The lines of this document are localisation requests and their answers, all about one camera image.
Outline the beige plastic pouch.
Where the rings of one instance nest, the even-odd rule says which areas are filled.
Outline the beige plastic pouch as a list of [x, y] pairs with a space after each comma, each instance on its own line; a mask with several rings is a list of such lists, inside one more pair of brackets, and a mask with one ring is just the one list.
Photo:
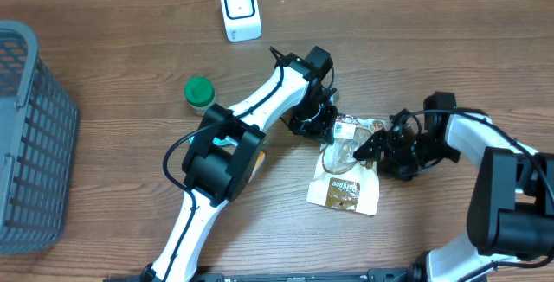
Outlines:
[[377, 164], [358, 161], [354, 152], [386, 122], [340, 113], [332, 128], [333, 143], [322, 144], [306, 201], [327, 208], [373, 216], [379, 201]]

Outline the small orange snack packet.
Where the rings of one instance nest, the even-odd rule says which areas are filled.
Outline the small orange snack packet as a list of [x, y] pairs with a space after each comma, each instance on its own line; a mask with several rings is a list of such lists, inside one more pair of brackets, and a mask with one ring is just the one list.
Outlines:
[[256, 162], [254, 164], [252, 174], [249, 178], [250, 182], [256, 179], [256, 177], [258, 176], [258, 173], [261, 169], [261, 166], [264, 164], [265, 160], [266, 160], [266, 154], [265, 154], [264, 151], [261, 151], [259, 153], [258, 157], [256, 158]]

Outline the green lid clear jar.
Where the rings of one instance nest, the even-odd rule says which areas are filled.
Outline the green lid clear jar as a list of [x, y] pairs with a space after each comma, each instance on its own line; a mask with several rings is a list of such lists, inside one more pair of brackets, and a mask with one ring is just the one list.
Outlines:
[[202, 76], [194, 77], [185, 84], [184, 97], [192, 110], [200, 116], [218, 102], [213, 83]]

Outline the teal snack packet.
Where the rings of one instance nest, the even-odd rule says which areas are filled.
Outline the teal snack packet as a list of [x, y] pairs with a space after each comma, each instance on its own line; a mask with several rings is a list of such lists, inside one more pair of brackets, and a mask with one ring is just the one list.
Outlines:
[[[195, 144], [195, 137], [194, 136], [190, 136], [190, 137], [187, 137], [187, 141], [189, 143], [189, 145], [194, 145]], [[215, 146], [236, 146], [236, 141], [234, 141], [233, 139], [229, 139], [229, 138], [225, 138], [225, 139], [220, 139], [218, 137], [213, 137], [211, 139], [211, 144], [215, 145]], [[209, 145], [208, 143], [208, 140], [207, 138], [205, 137], [200, 137], [200, 141], [199, 141], [199, 144], [198, 146], [200, 145]]]

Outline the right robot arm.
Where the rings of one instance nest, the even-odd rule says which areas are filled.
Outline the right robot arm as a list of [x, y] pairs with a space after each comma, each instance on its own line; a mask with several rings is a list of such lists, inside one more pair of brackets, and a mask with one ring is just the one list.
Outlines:
[[553, 261], [553, 156], [521, 144], [478, 109], [436, 92], [418, 112], [390, 116], [353, 156], [377, 174], [409, 181], [447, 159], [477, 169], [466, 230], [401, 269], [371, 269], [371, 281], [485, 281], [501, 267], [535, 269]]

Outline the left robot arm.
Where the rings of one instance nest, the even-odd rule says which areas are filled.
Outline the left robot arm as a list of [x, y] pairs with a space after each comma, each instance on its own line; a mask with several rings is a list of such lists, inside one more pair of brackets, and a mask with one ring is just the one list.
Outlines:
[[192, 280], [217, 216], [260, 166], [266, 132], [285, 112], [291, 114], [287, 128], [293, 134], [332, 143], [336, 90], [322, 81], [333, 73], [329, 57], [279, 57], [274, 75], [254, 94], [229, 109], [214, 104], [197, 130], [168, 149], [163, 172], [183, 191], [183, 203], [163, 252], [140, 280]]

